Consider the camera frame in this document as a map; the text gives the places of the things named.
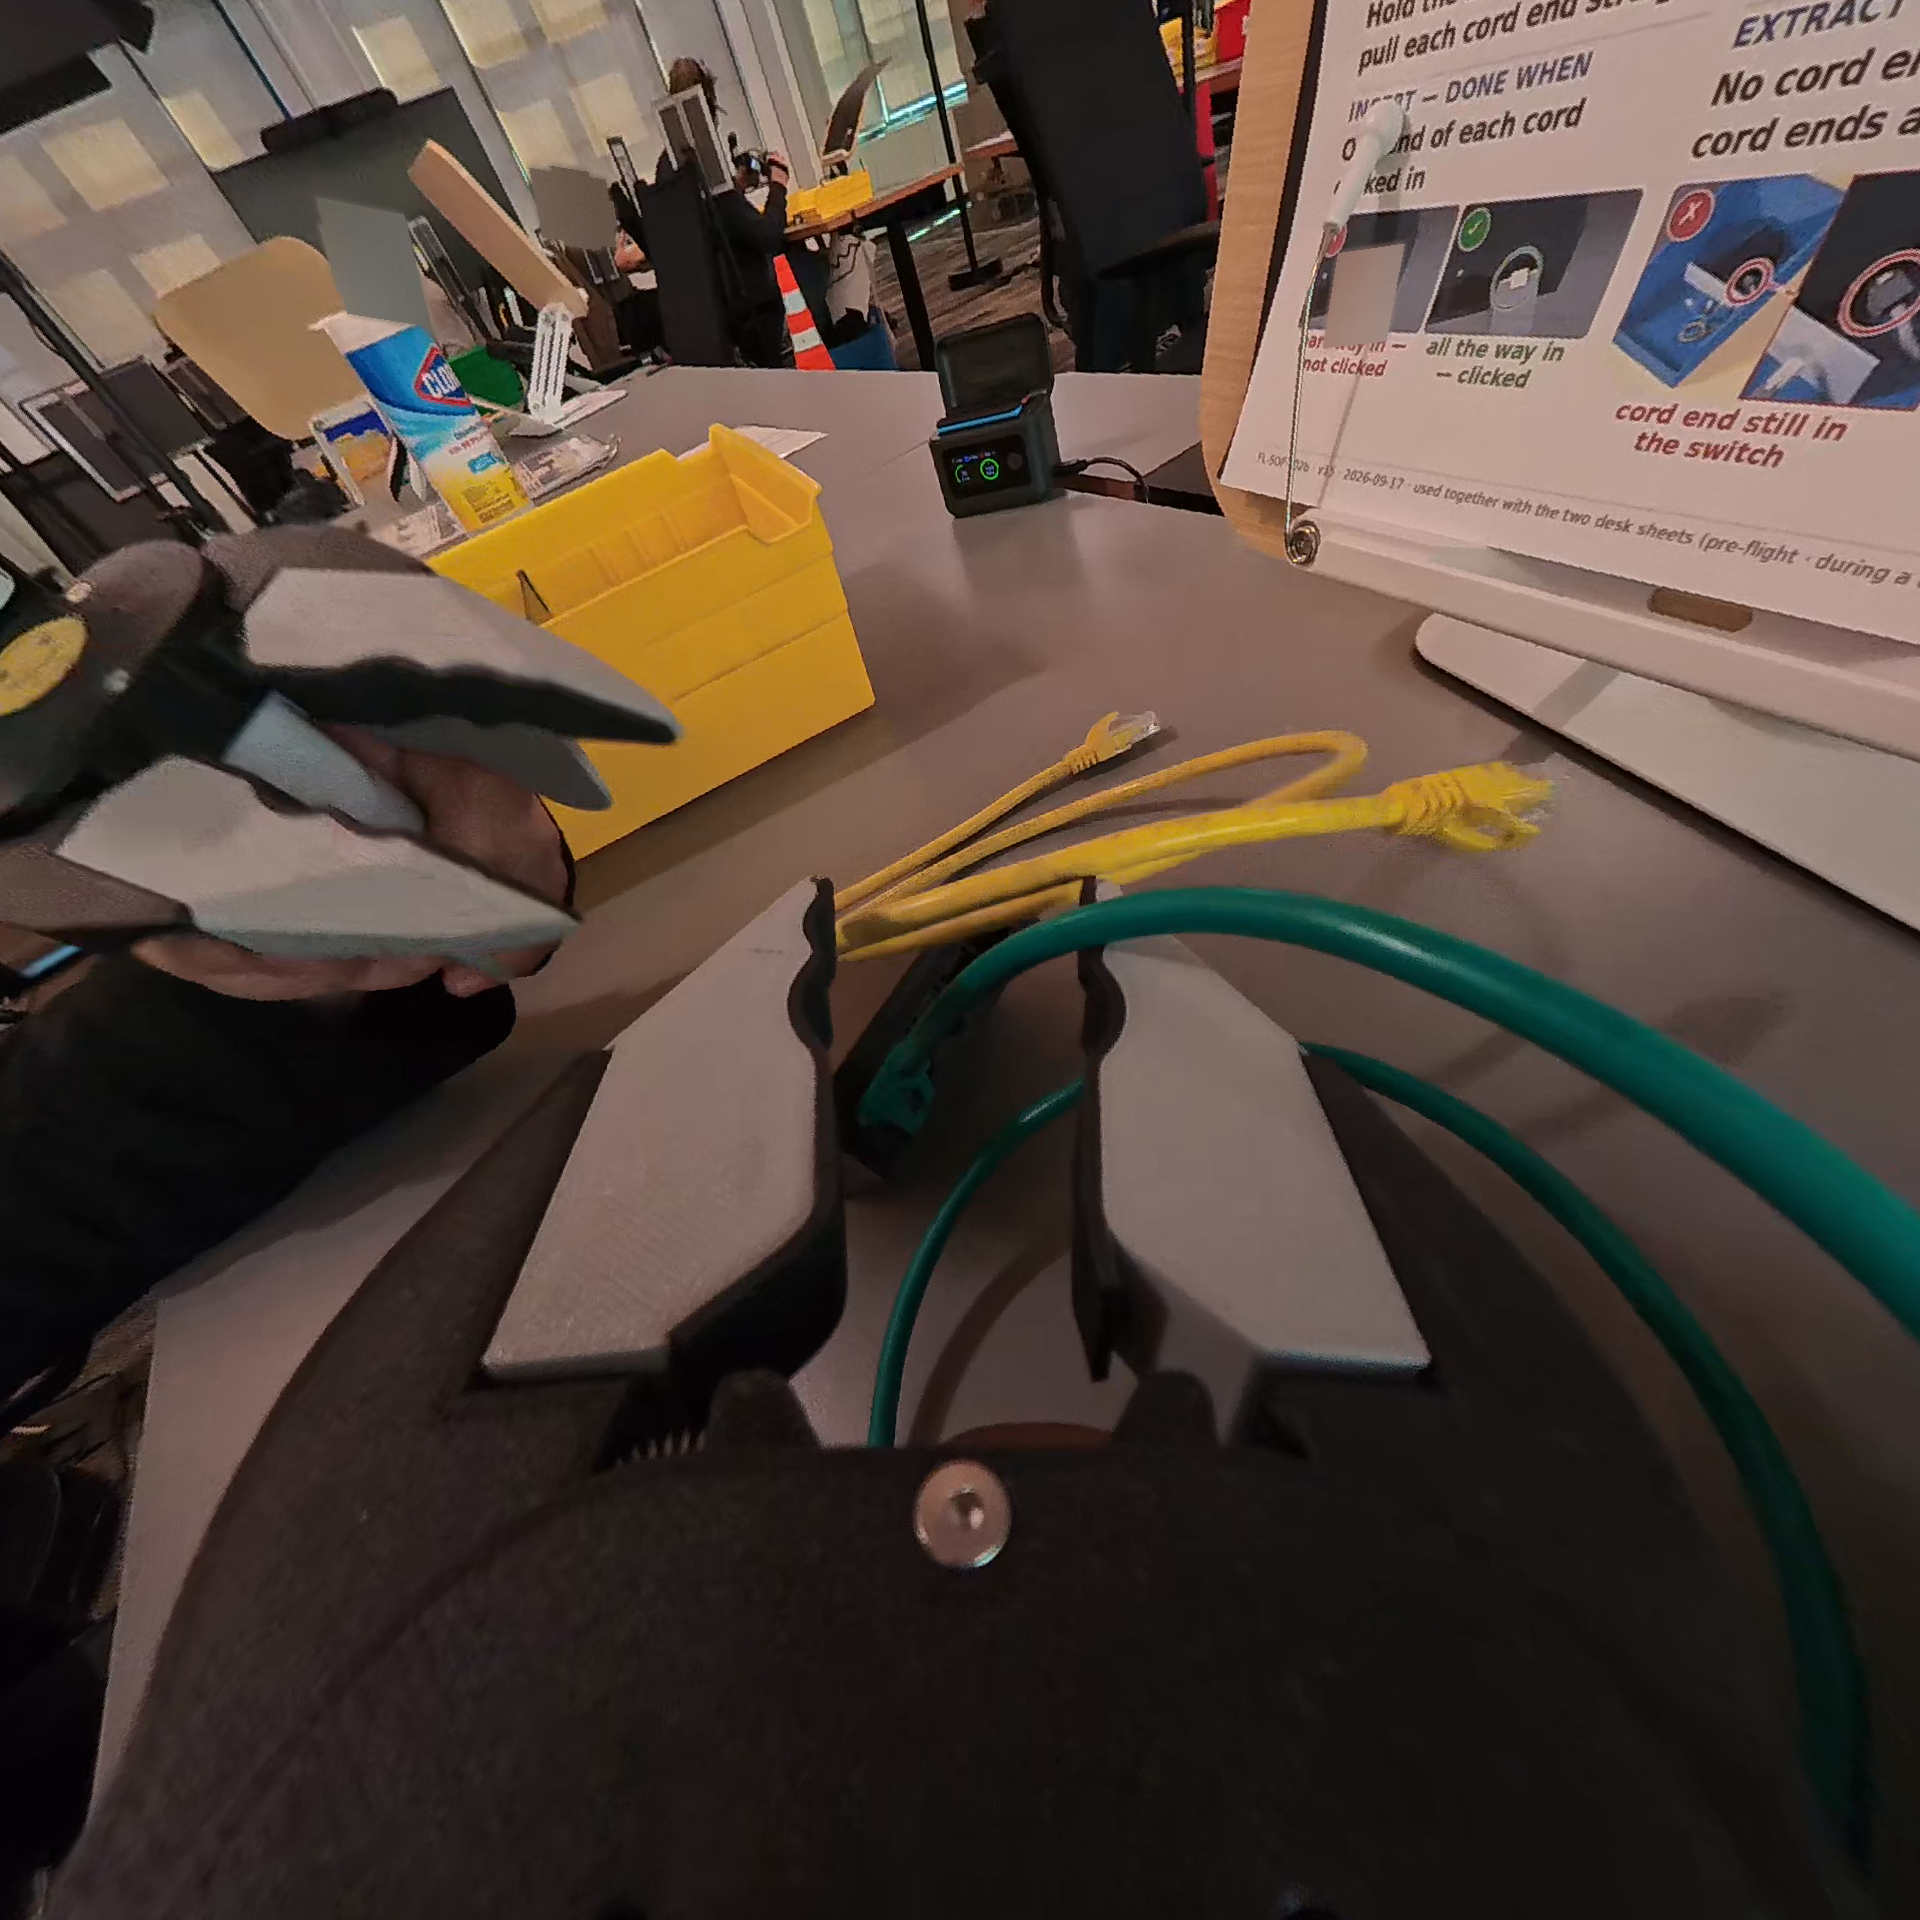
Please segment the black network switch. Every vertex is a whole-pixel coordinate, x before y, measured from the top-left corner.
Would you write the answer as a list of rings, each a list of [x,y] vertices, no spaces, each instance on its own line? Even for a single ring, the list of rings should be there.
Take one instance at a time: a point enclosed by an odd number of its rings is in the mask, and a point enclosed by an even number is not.
[[[931,1106],[952,1063],[1001,994],[995,988],[973,1007],[927,1053],[917,1075],[896,1084],[890,1061],[918,1027],[936,999],[983,954],[1001,945],[1009,929],[977,931],[940,948],[920,948],[904,956],[887,993],[850,1035],[830,1075],[837,1140],[841,1155],[877,1182],[896,1177],[922,1136]]]

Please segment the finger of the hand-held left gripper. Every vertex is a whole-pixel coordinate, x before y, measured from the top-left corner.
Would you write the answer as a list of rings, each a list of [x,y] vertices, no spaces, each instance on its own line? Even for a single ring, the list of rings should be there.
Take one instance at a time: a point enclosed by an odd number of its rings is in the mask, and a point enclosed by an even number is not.
[[[585,745],[659,750],[683,735],[607,660],[428,571],[281,568],[241,636],[309,718],[471,761],[575,810],[613,803]]]
[[[271,803],[246,778],[179,757],[88,803],[56,854],[268,960],[471,964],[555,948],[577,926],[564,906],[401,830]]]

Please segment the person's left forearm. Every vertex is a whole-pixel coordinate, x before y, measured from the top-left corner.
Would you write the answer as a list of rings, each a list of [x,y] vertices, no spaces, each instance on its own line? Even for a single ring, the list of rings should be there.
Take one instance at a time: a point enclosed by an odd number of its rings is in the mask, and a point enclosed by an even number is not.
[[[488,1057],[509,988],[236,997],[133,954],[5,1037],[5,1412],[327,1157]]]

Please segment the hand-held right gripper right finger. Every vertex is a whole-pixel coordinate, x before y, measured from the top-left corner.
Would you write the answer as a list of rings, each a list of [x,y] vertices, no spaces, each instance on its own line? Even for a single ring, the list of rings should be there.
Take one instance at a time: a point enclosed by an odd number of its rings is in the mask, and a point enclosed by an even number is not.
[[[1068,1295],[1094,1382],[1185,1373],[1214,1429],[1289,1379],[1404,1384],[1431,1349],[1297,1039],[1184,942],[1087,948]]]

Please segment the beige rounded board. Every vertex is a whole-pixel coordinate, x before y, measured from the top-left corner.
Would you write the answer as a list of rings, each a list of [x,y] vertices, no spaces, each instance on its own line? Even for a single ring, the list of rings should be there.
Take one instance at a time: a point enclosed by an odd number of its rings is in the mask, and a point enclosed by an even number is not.
[[[309,419],[366,388],[316,323],[342,313],[325,257],[275,235],[154,300],[154,326],[265,432],[300,443]]]

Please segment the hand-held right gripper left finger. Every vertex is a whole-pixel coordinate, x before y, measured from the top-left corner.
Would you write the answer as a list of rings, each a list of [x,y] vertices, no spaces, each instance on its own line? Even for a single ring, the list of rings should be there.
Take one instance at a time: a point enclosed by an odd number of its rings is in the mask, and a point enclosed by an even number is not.
[[[491,1382],[791,1379],[846,1298],[832,892],[804,878],[604,1052]]]

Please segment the dark wall monitor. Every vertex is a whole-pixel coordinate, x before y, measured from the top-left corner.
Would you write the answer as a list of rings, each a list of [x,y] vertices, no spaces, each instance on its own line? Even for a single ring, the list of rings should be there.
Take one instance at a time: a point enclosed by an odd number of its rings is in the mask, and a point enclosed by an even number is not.
[[[319,199],[362,204],[428,220],[458,276],[465,284],[483,281],[491,276],[488,262],[428,207],[409,175],[428,141],[456,158],[497,204],[511,210],[481,133],[448,87],[297,148],[227,166],[210,181],[255,243],[292,235],[324,250]]]

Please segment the printed instruction sheet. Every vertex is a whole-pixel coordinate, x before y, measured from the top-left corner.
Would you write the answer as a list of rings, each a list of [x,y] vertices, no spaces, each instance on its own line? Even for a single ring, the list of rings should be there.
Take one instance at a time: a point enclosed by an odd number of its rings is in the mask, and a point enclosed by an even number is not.
[[[1917,6],[1314,24],[1225,482],[1915,644]]]

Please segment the white board stand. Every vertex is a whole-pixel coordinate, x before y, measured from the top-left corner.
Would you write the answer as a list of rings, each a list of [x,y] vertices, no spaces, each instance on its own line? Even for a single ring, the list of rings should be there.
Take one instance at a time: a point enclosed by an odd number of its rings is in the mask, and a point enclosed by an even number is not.
[[[1315,578],[1425,613],[1429,668],[1917,927],[1915,650],[1314,512]]]

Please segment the small yellow box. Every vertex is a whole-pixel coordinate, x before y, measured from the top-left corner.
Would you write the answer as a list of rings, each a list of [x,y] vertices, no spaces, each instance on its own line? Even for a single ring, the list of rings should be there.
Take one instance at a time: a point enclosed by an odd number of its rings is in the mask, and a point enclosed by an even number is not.
[[[309,439],[352,505],[366,508],[392,495],[400,446],[371,398],[309,416]]]

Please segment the person's left hand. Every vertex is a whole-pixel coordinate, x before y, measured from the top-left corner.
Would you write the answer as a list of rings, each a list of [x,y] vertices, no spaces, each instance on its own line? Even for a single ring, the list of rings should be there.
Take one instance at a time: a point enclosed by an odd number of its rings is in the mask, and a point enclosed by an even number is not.
[[[430,845],[526,894],[571,902],[571,854],[536,792],[473,761],[403,750],[366,729],[329,725],[327,735],[420,809]],[[553,954],[549,948],[521,948],[476,965],[425,956],[297,962],[265,960],[197,934],[146,939],[133,953],[143,965],[218,994],[307,1003],[348,1003],[430,980],[451,997],[478,997],[539,972]]]

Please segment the tilted wooden board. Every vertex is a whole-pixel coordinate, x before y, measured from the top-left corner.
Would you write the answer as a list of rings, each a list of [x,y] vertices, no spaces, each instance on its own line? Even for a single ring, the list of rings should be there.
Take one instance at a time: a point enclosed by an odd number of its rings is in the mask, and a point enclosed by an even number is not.
[[[589,317],[589,289],[577,285],[516,224],[467,166],[428,140],[407,169],[428,210],[440,215],[516,297],[534,309],[561,308],[575,322]]]

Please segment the yellow plastic bin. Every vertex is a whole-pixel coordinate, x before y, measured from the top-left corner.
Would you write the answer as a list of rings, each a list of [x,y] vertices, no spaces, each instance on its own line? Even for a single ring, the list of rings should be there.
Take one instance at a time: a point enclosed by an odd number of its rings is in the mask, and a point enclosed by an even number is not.
[[[589,744],[611,792],[561,803],[602,852],[873,705],[820,482],[740,428],[658,449],[428,559],[433,572],[625,672],[681,725],[666,747]]]

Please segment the wooden display board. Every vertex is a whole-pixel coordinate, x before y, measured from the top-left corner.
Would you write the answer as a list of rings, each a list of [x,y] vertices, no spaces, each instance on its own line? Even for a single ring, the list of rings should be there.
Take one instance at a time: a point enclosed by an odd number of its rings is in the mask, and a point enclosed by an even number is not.
[[[1252,382],[1268,314],[1274,257],[1284,254],[1315,101],[1322,3],[1252,3],[1238,77],[1220,250],[1197,419],[1212,496],[1252,549],[1311,565],[1315,536],[1290,532],[1290,508],[1225,480],[1225,457]]]

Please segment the small black charging case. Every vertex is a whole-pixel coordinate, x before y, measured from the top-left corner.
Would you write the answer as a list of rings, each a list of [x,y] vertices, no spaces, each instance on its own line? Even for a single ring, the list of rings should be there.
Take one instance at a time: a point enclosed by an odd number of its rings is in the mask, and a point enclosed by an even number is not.
[[[1059,495],[1049,333],[1032,313],[933,344],[944,416],[927,443],[947,514],[973,519]]]

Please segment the disinfecting wipes canister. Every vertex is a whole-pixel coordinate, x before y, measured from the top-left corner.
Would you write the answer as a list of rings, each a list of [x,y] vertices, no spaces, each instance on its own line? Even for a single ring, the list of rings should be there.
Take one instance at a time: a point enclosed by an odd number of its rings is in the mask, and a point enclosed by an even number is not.
[[[478,534],[533,508],[491,426],[428,331],[346,309],[309,329],[360,377],[411,468],[462,532]]]

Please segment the black floor lamp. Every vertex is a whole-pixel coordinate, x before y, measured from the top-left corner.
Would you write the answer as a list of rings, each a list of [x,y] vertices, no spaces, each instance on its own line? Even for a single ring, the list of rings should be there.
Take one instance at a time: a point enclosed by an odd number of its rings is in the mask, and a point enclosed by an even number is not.
[[[947,285],[952,293],[973,294],[977,289],[1001,284],[1001,278],[1003,278],[1001,260],[999,260],[999,257],[992,257],[992,254],[982,257],[977,241],[974,241],[969,192],[965,185],[965,169],[964,169],[964,162],[959,156],[959,143],[955,140],[952,120],[950,120],[950,110],[947,110],[947,84],[946,84],[944,69],[940,69],[939,50],[936,50],[936,43],[931,35],[929,3],[911,3],[911,10],[913,10],[918,35],[920,35],[926,73],[929,79],[931,107],[933,107],[939,133],[944,140],[946,159],[947,159],[947,166],[952,169],[955,210],[956,210],[956,220],[959,220],[961,248],[964,248],[964,257],[965,257],[965,266],[961,269],[955,269],[947,276]]]

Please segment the white lattice stand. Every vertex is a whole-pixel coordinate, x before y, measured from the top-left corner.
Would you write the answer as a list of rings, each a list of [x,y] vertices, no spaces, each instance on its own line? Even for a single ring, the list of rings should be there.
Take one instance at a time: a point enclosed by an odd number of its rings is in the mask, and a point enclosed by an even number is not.
[[[539,309],[529,371],[524,380],[524,409],[511,433],[553,436],[575,426],[621,399],[618,387],[579,384],[571,368],[575,317],[564,300]]]

